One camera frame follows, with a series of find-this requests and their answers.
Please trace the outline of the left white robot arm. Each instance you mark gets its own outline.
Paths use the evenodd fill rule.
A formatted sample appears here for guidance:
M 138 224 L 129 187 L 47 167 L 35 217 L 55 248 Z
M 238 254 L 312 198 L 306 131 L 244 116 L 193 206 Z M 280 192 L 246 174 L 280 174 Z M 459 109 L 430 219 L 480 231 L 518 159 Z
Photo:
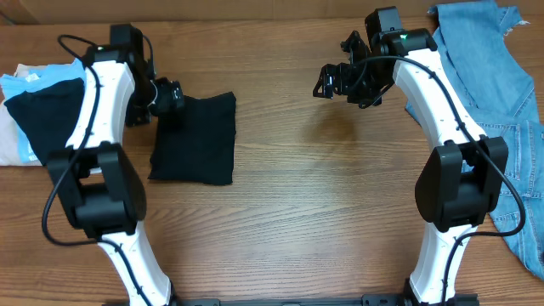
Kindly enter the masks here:
M 179 304 L 173 283 L 162 271 L 145 232 L 145 187 L 122 148 L 126 127 L 152 117 L 169 118 L 185 107 L 178 82 L 158 78 L 151 42 L 141 30 L 110 27 L 106 45 L 90 42 L 80 57 L 87 75 L 76 126 L 47 169 L 70 225 L 83 230 L 84 244 L 109 257 L 130 305 Z

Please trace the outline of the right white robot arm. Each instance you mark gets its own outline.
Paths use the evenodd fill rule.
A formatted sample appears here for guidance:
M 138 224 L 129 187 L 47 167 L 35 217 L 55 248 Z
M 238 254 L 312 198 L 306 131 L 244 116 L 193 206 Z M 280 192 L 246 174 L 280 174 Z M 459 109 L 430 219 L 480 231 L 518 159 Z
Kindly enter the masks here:
M 313 95 L 346 96 L 361 109 L 379 105 L 392 87 L 408 98 L 428 140 L 430 157 L 415 187 L 425 221 L 414 271 L 389 305 L 476 305 L 458 295 L 456 273 L 471 235 L 496 208 L 508 148 L 490 138 L 468 114 L 445 74 L 438 45 L 425 28 L 403 28 L 396 7 L 365 18 L 368 39 L 357 31 L 341 43 L 349 61 L 321 68 Z

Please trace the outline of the black t-shirt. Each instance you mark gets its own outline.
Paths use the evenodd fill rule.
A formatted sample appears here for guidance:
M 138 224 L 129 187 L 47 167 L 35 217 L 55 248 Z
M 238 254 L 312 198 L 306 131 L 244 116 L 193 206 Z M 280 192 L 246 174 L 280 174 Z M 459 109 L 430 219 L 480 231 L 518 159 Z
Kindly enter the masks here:
M 183 112 L 158 121 L 150 157 L 152 180 L 233 183 L 235 112 L 233 93 L 184 98 Z

